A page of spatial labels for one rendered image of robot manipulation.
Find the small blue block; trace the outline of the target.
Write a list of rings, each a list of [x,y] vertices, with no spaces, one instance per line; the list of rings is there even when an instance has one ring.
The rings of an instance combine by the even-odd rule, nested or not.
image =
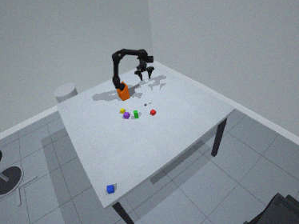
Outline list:
[[[109,185],[106,186],[106,191],[107,191],[108,194],[115,193],[115,190],[114,190],[113,185],[111,185],[111,186],[109,186]]]

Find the purple block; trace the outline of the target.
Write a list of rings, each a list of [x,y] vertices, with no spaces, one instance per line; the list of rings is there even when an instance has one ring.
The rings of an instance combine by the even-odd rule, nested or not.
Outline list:
[[[130,113],[129,112],[125,112],[123,114],[123,117],[126,118],[126,119],[128,119],[130,117]]]

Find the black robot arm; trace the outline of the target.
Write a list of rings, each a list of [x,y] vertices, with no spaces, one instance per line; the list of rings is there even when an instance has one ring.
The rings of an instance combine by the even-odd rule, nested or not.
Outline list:
[[[121,55],[119,56],[119,54],[121,54]],[[113,76],[114,87],[115,87],[115,89],[120,89],[121,91],[123,91],[123,89],[125,88],[126,85],[124,85],[123,83],[120,83],[120,78],[118,76],[119,63],[124,58],[124,56],[127,54],[138,56],[137,59],[139,59],[139,63],[142,63],[142,64],[140,66],[136,66],[137,70],[140,70],[141,68],[145,67],[143,62],[153,63],[153,56],[148,56],[145,49],[140,49],[140,50],[122,49],[122,50],[119,50],[116,53],[112,54],[112,59],[114,62],[114,76]]]

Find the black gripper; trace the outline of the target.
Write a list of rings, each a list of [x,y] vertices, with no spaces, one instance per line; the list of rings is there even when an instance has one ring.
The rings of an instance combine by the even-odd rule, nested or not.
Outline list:
[[[146,66],[147,64],[145,62],[143,62],[143,64],[145,65],[145,67],[141,68],[140,70],[135,70],[134,71],[134,74],[137,74],[139,76],[139,78],[142,80],[142,74],[141,72],[144,72],[144,71],[147,71],[148,72],[148,75],[149,75],[149,78],[152,74],[152,71],[154,70],[154,67],[153,66]]]

